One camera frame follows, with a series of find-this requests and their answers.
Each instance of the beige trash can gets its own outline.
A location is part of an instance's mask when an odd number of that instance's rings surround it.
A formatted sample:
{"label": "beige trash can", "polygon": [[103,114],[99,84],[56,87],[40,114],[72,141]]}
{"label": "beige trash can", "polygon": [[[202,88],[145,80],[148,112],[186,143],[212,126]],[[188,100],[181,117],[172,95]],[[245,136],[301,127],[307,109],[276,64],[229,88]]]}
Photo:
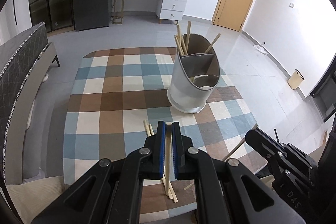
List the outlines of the beige trash can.
{"label": "beige trash can", "polygon": [[304,80],[302,74],[298,71],[295,70],[291,78],[288,80],[288,84],[292,89],[296,89]]}

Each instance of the white plastic bag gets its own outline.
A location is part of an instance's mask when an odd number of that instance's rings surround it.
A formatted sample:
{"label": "white plastic bag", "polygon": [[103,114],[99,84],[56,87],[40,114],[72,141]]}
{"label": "white plastic bag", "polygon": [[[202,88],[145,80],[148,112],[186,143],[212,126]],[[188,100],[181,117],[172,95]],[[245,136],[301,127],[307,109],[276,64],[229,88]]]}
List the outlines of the white plastic bag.
{"label": "white plastic bag", "polygon": [[265,54],[265,55],[268,54],[268,52],[266,52],[265,49],[264,49],[262,46],[254,45],[254,48],[255,48],[258,52],[261,52],[262,54]]}

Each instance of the trash can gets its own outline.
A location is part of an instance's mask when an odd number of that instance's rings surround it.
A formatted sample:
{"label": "trash can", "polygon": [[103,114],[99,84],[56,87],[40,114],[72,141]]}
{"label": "trash can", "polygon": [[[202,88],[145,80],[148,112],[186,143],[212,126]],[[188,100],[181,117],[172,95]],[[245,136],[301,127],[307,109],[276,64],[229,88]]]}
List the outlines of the trash can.
{"label": "trash can", "polygon": [[168,100],[184,113],[198,113],[218,85],[220,68],[213,48],[204,53],[210,42],[199,34],[190,34],[188,55],[176,51]]}
{"label": "trash can", "polygon": [[291,78],[288,80],[288,84],[292,89],[296,89],[304,80],[302,74],[298,71],[295,70]]}

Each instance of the floor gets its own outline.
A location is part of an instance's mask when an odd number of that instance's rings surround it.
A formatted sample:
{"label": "floor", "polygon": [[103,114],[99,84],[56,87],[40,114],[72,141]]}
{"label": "floor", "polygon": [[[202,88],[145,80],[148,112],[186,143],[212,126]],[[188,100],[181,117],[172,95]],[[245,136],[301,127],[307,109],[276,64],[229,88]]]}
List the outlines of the floor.
{"label": "floor", "polygon": [[[187,21],[179,22],[186,32]],[[327,130],[310,97],[304,100],[287,84],[279,68],[256,51],[244,35],[215,25],[192,22],[192,33],[212,41],[221,67],[236,86],[261,130],[275,139],[292,143],[306,153],[318,148]],[[122,25],[110,24],[81,32],[71,31],[48,37],[55,43],[60,68],[50,66],[49,79],[38,91],[33,118],[26,133],[24,178],[38,174],[63,174],[63,130],[68,99],[77,69],[84,55],[97,50],[124,47],[174,47],[176,25],[153,16],[129,16]]]}

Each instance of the plaid tablecloth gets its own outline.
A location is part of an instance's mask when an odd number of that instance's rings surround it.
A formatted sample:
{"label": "plaid tablecloth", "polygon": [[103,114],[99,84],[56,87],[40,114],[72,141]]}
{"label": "plaid tablecloth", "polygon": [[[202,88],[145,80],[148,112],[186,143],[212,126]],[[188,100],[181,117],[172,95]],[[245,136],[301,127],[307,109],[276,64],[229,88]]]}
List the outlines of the plaid tablecloth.
{"label": "plaid tablecloth", "polygon": [[[176,48],[140,47],[96,51],[85,56],[70,96],[63,147],[64,182],[74,183],[99,159],[119,160],[141,148],[146,139],[143,120],[156,132],[158,121],[179,122],[181,133],[195,147],[222,159],[256,123],[229,77],[220,83],[205,108],[179,112],[167,99]],[[265,160],[246,143],[232,157],[252,172]],[[145,180],[140,221],[164,219],[196,208],[191,181],[170,180],[177,203],[169,200],[160,181]]]}

